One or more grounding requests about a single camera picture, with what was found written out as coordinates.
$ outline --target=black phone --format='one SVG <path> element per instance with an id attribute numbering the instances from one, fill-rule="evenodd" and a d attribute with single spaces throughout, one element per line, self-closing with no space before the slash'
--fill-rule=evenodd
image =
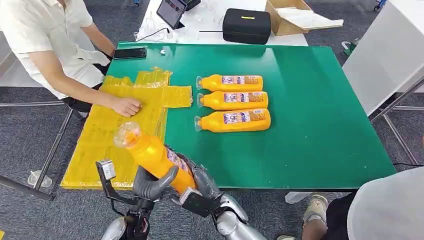
<path id="1" fill-rule="evenodd" d="M 135 59 L 145 58 L 147 55 L 146 48 L 129 48 L 129 49 L 117 49 L 113 53 L 113 59 Z"/>

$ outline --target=white shirt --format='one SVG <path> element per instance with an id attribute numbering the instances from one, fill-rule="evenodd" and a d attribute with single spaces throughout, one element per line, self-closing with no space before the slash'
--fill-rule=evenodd
<path id="1" fill-rule="evenodd" d="M 88 87 L 104 78 L 93 64 L 106 66 L 110 62 L 103 53 L 78 46 L 81 27 L 90 26 L 93 18 L 83 0 L 65 2 L 64 10 L 57 0 L 0 1 L 0 24 L 11 50 L 29 75 L 59 99 L 68 96 L 50 86 L 28 53 L 54 51 L 63 72 Z"/>
<path id="2" fill-rule="evenodd" d="M 370 181 L 347 215 L 349 240 L 424 239 L 424 167 Z"/>

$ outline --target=bottle label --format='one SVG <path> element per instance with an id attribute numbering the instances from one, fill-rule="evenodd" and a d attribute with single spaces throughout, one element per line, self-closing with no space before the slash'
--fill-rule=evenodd
<path id="1" fill-rule="evenodd" d="M 265 113 L 263 110 L 251 110 L 224 113 L 225 124 L 239 124 L 265 120 Z"/>
<path id="2" fill-rule="evenodd" d="M 263 102 L 263 101 L 264 101 L 264 94 L 259 91 L 224 93 L 224 102 L 226 103 L 252 103 L 252 102 Z"/>
<path id="3" fill-rule="evenodd" d="M 187 173 L 191 174 L 189 166 L 184 160 L 182 160 L 174 151 L 171 151 L 168 148 L 166 148 L 166 151 L 168 159 L 173 162 L 173 164 L 178 166 L 180 169 L 186 171 Z"/>
<path id="4" fill-rule="evenodd" d="M 258 84 L 257 76 L 222 76 L 222 84 Z"/>

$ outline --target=floor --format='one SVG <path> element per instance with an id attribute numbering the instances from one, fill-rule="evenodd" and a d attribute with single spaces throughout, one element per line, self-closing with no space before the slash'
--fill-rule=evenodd
<path id="1" fill-rule="evenodd" d="M 346 60 L 340 42 L 360 37 L 376 16 L 370 0 L 308 0 L 316 12 L 331 18 L 345 19 L 341 28 L 311 31 L 306 35 L 309 45 L 331 46 L 342 64 Z M 86 0 L 87 9 L 98 27 L 113 42 L 132 41 L 143 19 L 147 1 L 134 7 L 132 0 Z M 43 88 L 0 87 L 0 102 L 35 102 L 54 100 Z M 405 104 L 424 107 L 424 95 L 415 94 Z M 65 117 L 64 106 L 33 108 L 0 108 L 0 175 L 26 183 L 30 170 L 40 168 Z M 424 164 L 422 136 L 424 121 L 419 112 L 393 112 L 393 122 L 404 136 L 413 154 Z M 394 163 L 408 159 L 390 132 L 378 120 L 374 128 Z M 100 239 L 107 225 L 117 217 L 109 202 L 99 190 L 65 190 L 57 187 L 76 141 L 82 123 L 72 118 L 62 142 L 54 156 L 47 175 L 55 183 L 52 202 L 23 195 L 12 189 L 0 187 L 0 230 L 7 240 L 86 240 Z M 398 171 L 407 169 L 397 166 Z M 151 216 L 151 234 L 158 240 L 218 240 L 210 218 L 203 219 L 176 207 L 167 191 L 155 206 Z M 251 225 L 273 240 L 278 234 L 301 235 L 303 211 L 307 200 L 290 205 L 284 202 L 285 192 L 237 191 L 230 192 L 247 211 Z M 332 200 L 343 193 L 326 193 Z"/>

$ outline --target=man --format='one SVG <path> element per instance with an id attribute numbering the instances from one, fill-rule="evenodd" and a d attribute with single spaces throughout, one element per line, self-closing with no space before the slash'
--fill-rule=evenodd
<path id="1" fill-rule="evenodd" d="M 365 183 L 327 209 L 313 195 L 303 218 L 302 240 L 424 239 L 424 167 Z M 277 240 L 294 240 L 280 236 Z"/>
<path id="2" fill-rule="evenodd" d="M 115 46 L 83 0 L 1 0 L 0 24 L 29 75 L 71 108 L 89 112 L 97 104 L 125 117 L 139 111 L 137 99 L 98 91 Z M 81 30 L 103 53 L 78 46 Z"/>

